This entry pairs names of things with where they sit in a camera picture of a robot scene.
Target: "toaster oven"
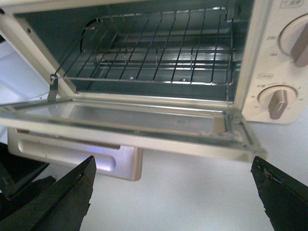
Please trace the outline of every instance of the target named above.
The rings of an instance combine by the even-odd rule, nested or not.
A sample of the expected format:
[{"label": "toaster oven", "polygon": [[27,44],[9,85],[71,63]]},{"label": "toaster oven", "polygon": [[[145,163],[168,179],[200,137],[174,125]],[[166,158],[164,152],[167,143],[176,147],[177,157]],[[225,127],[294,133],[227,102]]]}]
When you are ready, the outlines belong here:
[{"label": "toaster oven", "polygon": [[308,102],[303,0],[5,0],[0,33],[50,84],[6,104],[13,154],[138,180],[142,150],[266,158],[246,122]]}]

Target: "black object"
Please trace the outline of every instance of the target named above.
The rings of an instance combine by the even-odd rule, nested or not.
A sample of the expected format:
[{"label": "black object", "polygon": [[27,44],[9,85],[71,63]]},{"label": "black object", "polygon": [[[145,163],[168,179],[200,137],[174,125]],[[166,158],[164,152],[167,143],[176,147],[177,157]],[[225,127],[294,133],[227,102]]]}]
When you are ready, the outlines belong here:
[{"label": "black object", "polygon": [[258,156],[251,172],[275,231],[307,231],[308,187]]},{"label": "black object", "polygon": [[87,214],[96,172],[93,156],[0,222],[1,231],[78,231]]},{"label": "black object", "polygon": [[2,43],[2,42],[4,42],[4,41],[5,41],[4,37],[2,37],[2,36],[0,35],[0,43]]},{"label": "black object", "polygon": [[48,165],[12,155],[8,146],[0,143],[0,190],[8,200],[12,200]]},{"label": "black object", "polygon": [[56,182],[56,179],[49,176],[29,184],[18,196],[9,201],[5,196],[0,194],[0,221],[22,208],[43,191],[48,189]]}]

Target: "rack wire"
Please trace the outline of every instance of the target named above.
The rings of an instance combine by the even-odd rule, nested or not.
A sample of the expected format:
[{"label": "rack wire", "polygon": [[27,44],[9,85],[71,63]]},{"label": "rack wire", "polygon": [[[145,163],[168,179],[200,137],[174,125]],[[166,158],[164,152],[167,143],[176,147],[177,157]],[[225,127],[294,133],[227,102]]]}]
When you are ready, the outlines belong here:
[{"label": "rack wire", "polygon": [[214,7],[98,17],[51,78],[231,85],[233,35],[226,15],[224,7]]}]

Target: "open oven door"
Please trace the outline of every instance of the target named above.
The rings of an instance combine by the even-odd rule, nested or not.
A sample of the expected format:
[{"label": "open oven door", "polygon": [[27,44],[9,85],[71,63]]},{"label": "open oven door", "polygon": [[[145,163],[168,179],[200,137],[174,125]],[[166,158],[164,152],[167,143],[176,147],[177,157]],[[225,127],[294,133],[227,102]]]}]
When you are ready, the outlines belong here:
[{"label": "open oven door", "polygon": [[142,149],[252,162],[266,158],[240,111],[163,104],[56,99],[6,104],[12,154],[76,166],[95,156],[98,173],[141,177]]}]

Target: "oven door edge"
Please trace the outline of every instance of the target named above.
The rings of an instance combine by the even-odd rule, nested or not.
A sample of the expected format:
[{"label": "oven door edge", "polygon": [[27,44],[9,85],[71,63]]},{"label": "oven door edge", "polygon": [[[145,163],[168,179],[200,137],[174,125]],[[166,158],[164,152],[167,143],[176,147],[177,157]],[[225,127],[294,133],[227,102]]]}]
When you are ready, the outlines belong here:
[{"label": "oven door edge", "polygon": [[267,157],[241,112],[231,108],[217,111],[87,99],[43,100],[2,105],[0,125],[13,128],[9,146],[14,146],[10,147],[14,154],[35,159],[37,153],[40,161],[70,166],[77,163],[67,158],[66,152],[65,161],[42,156],[26,150],[26,142],[33,146],[43,143],[50,150],[53,146],[58,152],[59,147],[75,143],[94,149],[132,147],[246,162],[256,155]]}]

